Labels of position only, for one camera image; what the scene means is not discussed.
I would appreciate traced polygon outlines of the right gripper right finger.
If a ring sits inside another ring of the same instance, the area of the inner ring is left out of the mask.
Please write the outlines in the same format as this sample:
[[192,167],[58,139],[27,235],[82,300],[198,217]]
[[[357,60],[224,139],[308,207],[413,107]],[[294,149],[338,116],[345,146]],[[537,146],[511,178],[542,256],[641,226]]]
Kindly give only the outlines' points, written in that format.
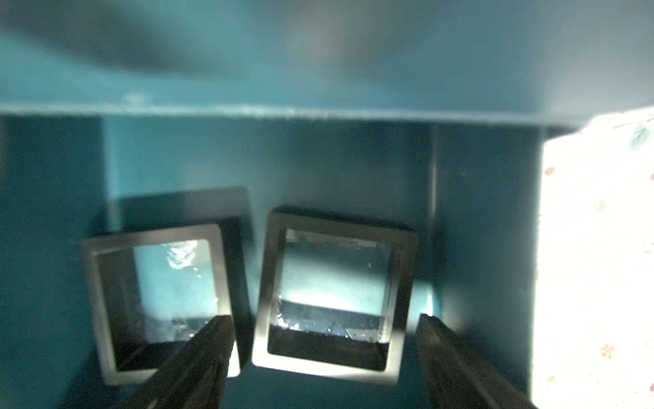
[[417,350],[433,408],[535,407],[435,316],[420,316]]

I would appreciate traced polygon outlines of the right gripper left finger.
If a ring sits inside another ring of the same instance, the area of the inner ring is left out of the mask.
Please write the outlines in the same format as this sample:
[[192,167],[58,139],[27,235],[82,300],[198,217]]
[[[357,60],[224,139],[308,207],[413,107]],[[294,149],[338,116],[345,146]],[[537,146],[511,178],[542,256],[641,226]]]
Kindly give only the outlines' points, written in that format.
[[236,332],[230,315],[210,320],[117,408],[218,408]]

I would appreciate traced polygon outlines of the black brooch box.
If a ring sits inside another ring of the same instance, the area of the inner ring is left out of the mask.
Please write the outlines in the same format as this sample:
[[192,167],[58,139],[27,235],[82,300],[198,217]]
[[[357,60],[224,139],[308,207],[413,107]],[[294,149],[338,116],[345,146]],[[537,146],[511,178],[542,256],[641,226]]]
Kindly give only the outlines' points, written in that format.
[[396,384],[418,244],[403,227],[271,212],[254,365]]
[[226,239],[216,223],[83,240],[97,356],[106,384],[143,383],[240,306]]

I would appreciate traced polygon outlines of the teal drawer cabinet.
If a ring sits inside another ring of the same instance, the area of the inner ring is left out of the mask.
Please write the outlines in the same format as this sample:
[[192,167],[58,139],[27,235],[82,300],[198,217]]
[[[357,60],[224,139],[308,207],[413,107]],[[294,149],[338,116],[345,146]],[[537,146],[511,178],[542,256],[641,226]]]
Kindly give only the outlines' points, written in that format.
[[650,1],[4,1],[1,405],[129,395],[95,235],[220,225],[250,341],[275,210],[415,231],[410,318],[530,393],[544,144],[635,112]]

